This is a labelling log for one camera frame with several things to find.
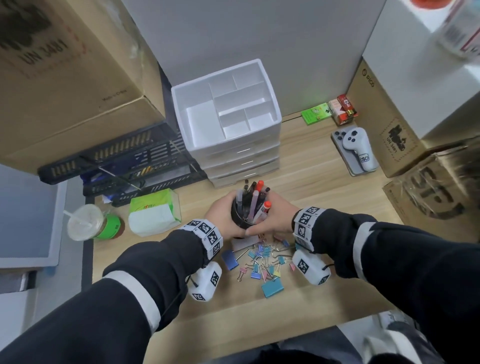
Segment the wooden desk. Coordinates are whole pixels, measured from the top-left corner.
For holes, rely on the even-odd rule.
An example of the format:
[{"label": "wooden desk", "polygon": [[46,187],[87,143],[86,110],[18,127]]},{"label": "wooden desk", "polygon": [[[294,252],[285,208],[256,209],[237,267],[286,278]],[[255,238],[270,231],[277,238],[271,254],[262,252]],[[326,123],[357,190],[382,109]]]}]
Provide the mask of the wooden desk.
[{"label": "wooden desk", "polygon": [[[311,126],[306,126],[302,118],[284,122],[280,170],[262,177],[265,185],[299,207],[331,207],[401,223],[382,191],[387,178],[381,170],[358,177],[349,175],[330,139],[335,129],[330,120]],[[202,181],[177,189],[182,221],[202,217],[213,201],[241,187],[238,183],[215,190],[209,181]],[[115,212],[128,221],[128,208],[123,206]],[[161,240],[167,234],[140,238],[127,226],[119,238],[95,242],[93,281],[100,279],[102,270],[129,246]],[[317,287],[287,266],[281,269],[284,291],[266,299],[259,281],[245,276],[237,282],[238,269],[230,272],[219,256],[215,260],[223,274],[213,299],[202,304],[187,297],[179,316],[150,340],[146,363],[199,363],[393,307],[374,287],[359,279],[333,274],[326,284]]]}]

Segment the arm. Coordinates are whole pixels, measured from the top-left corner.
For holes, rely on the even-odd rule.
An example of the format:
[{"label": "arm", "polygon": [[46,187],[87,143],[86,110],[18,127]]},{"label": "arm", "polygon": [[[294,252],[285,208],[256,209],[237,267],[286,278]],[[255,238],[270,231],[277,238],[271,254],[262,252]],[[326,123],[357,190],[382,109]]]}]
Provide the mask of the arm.
[{"label": "arm", "polygon": [[[224,239],[243,236],[230,218],[235,192],[205,215]],[[131,246],[103,278],[55,309],[0,352],[0,363],[141,363],[150,337],[179,312],[186,278],[208,263],[201,239],[175,230]]]},{"label": "arm", "polygon": [[[281,199],[271,193],[273,200]],[[269,217],[247,230],[290,231],[298,221],[297,207],[272,201]],[[276,219],[280,206],[289,216]],[[451,359],[472,353],[471,329],[480,324],[480,246],[453,243],[422,230],[376,222],[369,215],[321,210],[312,227],[314,252],[328,254],[344,278],[362,278],[390,302],[416,319],[427,338]]]}]

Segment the pen holder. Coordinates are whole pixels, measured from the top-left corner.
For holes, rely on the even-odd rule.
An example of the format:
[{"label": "pen holder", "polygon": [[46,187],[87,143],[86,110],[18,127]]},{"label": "pen holder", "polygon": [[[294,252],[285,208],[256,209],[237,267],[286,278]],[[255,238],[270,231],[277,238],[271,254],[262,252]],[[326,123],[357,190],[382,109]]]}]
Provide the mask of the pen holder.
[{"label": "pen holder", "polygon": [[237,226],[240,226],[242,229],[247,230],[250,226],[253,226],[254,224],[250,224],[246,221],[243,220],[243,216],[239,216],[239,213],[236,209],[236,201],[233,200],[232,202],[232,220]]}]

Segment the cardboard box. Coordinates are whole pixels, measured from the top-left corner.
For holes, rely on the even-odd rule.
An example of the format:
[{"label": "cardboard box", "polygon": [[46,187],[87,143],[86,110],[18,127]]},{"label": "cardboard box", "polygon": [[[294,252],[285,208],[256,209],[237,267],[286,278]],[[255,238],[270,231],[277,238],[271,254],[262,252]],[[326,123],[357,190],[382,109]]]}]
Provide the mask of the cardboard box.
[{"label": "cardboard box", "polygon": [[444,239],[480,239],[480,138],[434,153],[384,192],[405,225]]},{"label": "cardboard box", "polygon": [[120,0],[0,4],[0,161],[45,164],[165,118],[150,48]]},{"label": "cardboard box", "polygon": [[387,177],[397,176],[430,153],[447,149],[474,135],[470,128],[464,127],[458,115],[457,126],[450,123],[447,130],[435,137],[419,139],[365,60],[357,69],[347,97],[359,113],[355,123],[366,130],[373,153]]}]

